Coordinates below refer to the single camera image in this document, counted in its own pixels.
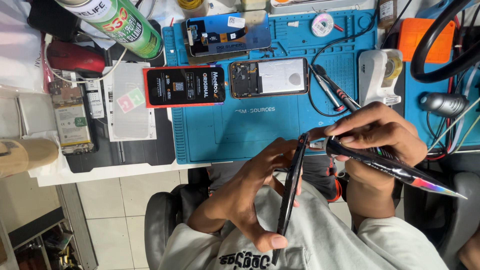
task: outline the printed logo on clothing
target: printed logo on clothing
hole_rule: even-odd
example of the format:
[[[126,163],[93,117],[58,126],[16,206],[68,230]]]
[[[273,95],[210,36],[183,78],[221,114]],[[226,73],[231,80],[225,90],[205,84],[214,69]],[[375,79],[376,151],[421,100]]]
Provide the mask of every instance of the printed logo on clothing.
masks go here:
[[[220,264],[234,264],[233,270],[237,269],[267,269],[270,266],[270,256],[268,255],[253,255],[250,251],[242,251],[218,257]]]

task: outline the blue silicone repair mat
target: blue silicone repair mat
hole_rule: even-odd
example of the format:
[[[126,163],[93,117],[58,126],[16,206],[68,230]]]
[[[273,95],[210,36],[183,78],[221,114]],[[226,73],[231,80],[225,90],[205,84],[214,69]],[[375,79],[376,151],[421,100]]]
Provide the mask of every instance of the blue silicone repair mat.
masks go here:
[[[425,72],[434,71],[445,64],[425,64]],[[427,112],[423,111],[419,107],[419,97],[423,97],[425,93],[429,92],[441,92],[446,93],[448,90],[448,80],[443,80],[433,84],[423,84],[415,81],[412,76],[410,75],[410,62],[407,62],[406,66],[406,73],[405,73],[405,119],[412,122],[418,130],[419,137],[424,141],[429,147],[434,142],[433,136],[430,134],[430,131],[427,127]],[[467,81],[473,71],[473,67],[467,71],[463,78],[463,83],[461,87],[462,93],[465,90],[465,86],[467,85]],[[479,89],[475,86],[479,83],[480,78],[480,70],[477,70],[475,76],[473,77],[470,92],[468,95],[468,99],[470,104],[474,102],[476,99],[479,98]],[[463,124],[462,131],[460,133],[460,138],[458,142],[463,138],[463,135],[467,132],[468,128],[472,125],[475,119],[479,115],[480,105],[473,107],[467,114],[465,115],[465,122]],[[441,117],[436,116],[434,114],[430,114],[430,125],[434,131],[437,131],[441,125]],[[441,142],[445,144],[446,139],[443,138]],[[471,145],[480,145],[480,124],[477,124],[473,127],[472,131],[466,138],[463,146],[471,146]]]
[[[271,47],[276,48],[275,56],[271,52],[253,50],[248,56],[216,64],[225,69],[225,81],[229,82],[227,68],[233,61],[256,60],[268,54],[269,59],[305,57],[311,62],[328,43],[366,29],[373,13],[374,10],[330,12],[335,23],[345,31],[333,29],[326,37],[312,34],[314,13],[270,17]],[[287,22],[294,21],[299,22],[298,27],[287,26]],[[376,29],[375,25],[370,32],[327,49],[315,62],[325,67],[327,74],[353,98],[357,98],[357,54],[374,49]],[[180,24],[164,27],[163,35],[167,65],[188,65]],[[307,94],[235,99],[229,86],[226,91],[224,105],[172,108],[179,164],[249,159],[277,137],[296,139],[303,132],[339,119],[317,113]],[[311,82],[310,91],[321,111],[336,114],[315,80]]]

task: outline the glass bottle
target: glass bottle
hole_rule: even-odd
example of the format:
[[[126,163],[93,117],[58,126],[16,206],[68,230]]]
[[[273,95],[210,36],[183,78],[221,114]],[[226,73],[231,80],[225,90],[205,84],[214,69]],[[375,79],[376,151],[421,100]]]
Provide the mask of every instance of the glass bottle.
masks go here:
[[[396,0],[380,0],[378,28],[388,29],[396,20]]]

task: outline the phone frame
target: phone frame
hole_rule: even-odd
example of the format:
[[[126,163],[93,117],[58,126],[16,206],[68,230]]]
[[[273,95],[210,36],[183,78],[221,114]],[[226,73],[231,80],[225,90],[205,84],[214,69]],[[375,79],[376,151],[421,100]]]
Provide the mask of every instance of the phone frame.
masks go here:
[[[235,91],[235,83],[233,82],[233,74],[232,74],[232,67],[236,64],[250,64],[250,63],[259,63],[259,62],[267,62],[267,61],[279,61],[279,60],[289,60],[289,59],[303,59],[303,81],[305,85],[305,89],[303,91],[292,91],[287,93],[269,93],[269,94],[259,94],[254,97],[237,97],[234,93]],[[249,61],[235,61],[228,65],[228,77],[231,85],[231,91],[233,98],[242,99],[242,98],[263,98],[263,97],[276,97],[276,96],[290,96],[290,95],[302,95],[307,94],[310,90],[310,82],[308,78],[308,60],[305,57],[293,57],[293,58],[280,58],[280,59],[261,59],[261,60],[249,60]]]
[[[278,217],[278,226],[276,233],[285,236],[287,232],[288,222],[292,214],[293,202],[295,200],[295,193],[297,192],[297,185],[300,179],[300,171],[303,164],[303,156],[305,155],[305,148],[308,142],[308,133],[300,135],[297,149],[293,155],[292,164],[285,179],[285,189],[283,191],[282,205],[280,208],[280,216]],[[272,256],[272,264],[276,265],[281,249],[274,249]]]

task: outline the orange container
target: orange container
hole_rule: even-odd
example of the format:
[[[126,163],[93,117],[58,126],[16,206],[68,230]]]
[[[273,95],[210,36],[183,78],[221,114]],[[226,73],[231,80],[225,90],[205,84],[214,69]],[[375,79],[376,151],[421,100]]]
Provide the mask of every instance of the orange container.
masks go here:
[[[403,61],[412,61],[413,53],[433,24],[433,19],[407,18],[400,25],[398,49],[403,53]],[[450,60],[455,23],[450,21],[430,48],[426,63],[443,64]]]

